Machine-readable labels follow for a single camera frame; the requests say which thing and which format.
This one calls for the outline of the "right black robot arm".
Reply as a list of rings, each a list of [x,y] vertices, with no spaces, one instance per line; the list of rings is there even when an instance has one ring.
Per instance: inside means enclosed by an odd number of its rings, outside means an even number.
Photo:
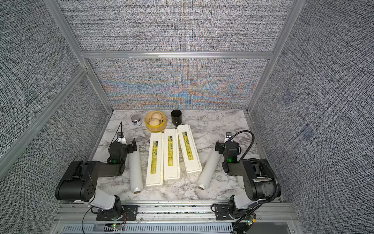
[[[240,144],[234,141],[239,134],[251,135],[251,143],[243,152]],[[263,204],[270,203],[281,195],[281,186],[275,171],[267,160],[245,156],[252,148],[255,135],[250,130],[242,130],[232,135],[227,141],[215,143],[215,151],[223,155],[222,168],[229,176],[240,176],[244,189],[231,196],[228,213],[234,219],[241,219],[255,212]]]

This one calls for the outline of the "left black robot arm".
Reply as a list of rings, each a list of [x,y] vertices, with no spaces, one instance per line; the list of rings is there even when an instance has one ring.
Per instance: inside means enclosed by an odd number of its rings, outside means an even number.
[[[126,169],[126,159],[129,154],[138,152],[135,139],[130,144],[120,140],[109,146],[107,162],[73,161],[70,163],[62,179],[56,186],[55,197],[63,201],[86,203],[97,208],[97,221],[125,220],[133,212],[124,208],[119,196],[110,195],[97,187],[100,177],[119,177]]]

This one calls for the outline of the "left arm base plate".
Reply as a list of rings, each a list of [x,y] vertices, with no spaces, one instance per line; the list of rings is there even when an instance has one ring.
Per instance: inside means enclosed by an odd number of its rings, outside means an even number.
[[[138,213],[138,205],[123,205],[122,209],[99,210],[96,221],[135,221]]]

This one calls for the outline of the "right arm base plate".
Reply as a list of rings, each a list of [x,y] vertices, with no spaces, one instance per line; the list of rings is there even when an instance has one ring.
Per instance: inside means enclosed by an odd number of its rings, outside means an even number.
[[[211,210],[214,212],[215,218],[218,221],[224,220],[238,220],[241,217],[250,213],[249,209],[230,211],[229,206],[226,204],[212,204]]]

